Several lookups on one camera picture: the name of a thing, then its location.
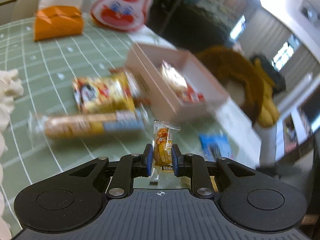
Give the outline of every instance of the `blue snack package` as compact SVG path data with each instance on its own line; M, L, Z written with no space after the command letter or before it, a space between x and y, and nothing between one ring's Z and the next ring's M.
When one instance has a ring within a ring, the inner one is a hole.
M199 138L207 161L215 162L218 157L233 159L231 147L225 134L200 134Z

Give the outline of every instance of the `red and white cartoon plush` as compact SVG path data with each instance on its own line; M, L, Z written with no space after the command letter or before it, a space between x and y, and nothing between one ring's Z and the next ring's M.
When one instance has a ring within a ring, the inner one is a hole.
M100 25L125 32L142 27L153 0L97 0L91 16Z

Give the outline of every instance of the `open cardboard box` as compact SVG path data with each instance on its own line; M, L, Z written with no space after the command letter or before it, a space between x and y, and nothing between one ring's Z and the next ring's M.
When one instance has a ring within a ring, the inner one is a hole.
M205 102L186 103L162 79L162 60L175 67L194 88L203 93ZM175 50L136 43L129 51L125 67L129 68L151 101L154 117L161 121L183 122L209 115L229 97L216 78L186 50Z

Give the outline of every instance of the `grid tablecloth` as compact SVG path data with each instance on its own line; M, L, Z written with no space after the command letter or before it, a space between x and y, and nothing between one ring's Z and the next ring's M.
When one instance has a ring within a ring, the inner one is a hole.
M145 145L152 141L151 122L146 132L130 137L106 136L103 140L86 138L60 143L43 141L31 145L26 126L30 111L78 113L72 79L106 76L108 69L125 62L131 38L126 33L98 28L88 18L85 20L82 35L41 42L33 42L32 18L0 26L0 70L18 69L24 88L24 96L15 100L10 126L3 134L8 151L0 158L4 172L0 189L6 202L3 218L11 226L13 235L21 230L13 202L23 188L99 156L115 161L129 153L142 153ZM174 135L174 143L182 153L201 154L199 133L214 133L220 129L212 118L185 123ZM236 153L237 146L230 143ZM165 185L180 187L180 181L168 179ZM135 187L152 186L147 178L138 178Z

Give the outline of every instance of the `white ruffled fabric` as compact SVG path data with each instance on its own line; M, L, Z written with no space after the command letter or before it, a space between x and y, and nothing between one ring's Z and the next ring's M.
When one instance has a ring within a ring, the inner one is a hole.
M7 150L2 132L10 122L10 114L14 110L14 99L23 95L21 80L16 69L0 71L0 156ZM3 170L0 164L0 183L3 179ZM11 239L9 225L2 219L4 212L4 197L0 193L0 239Z

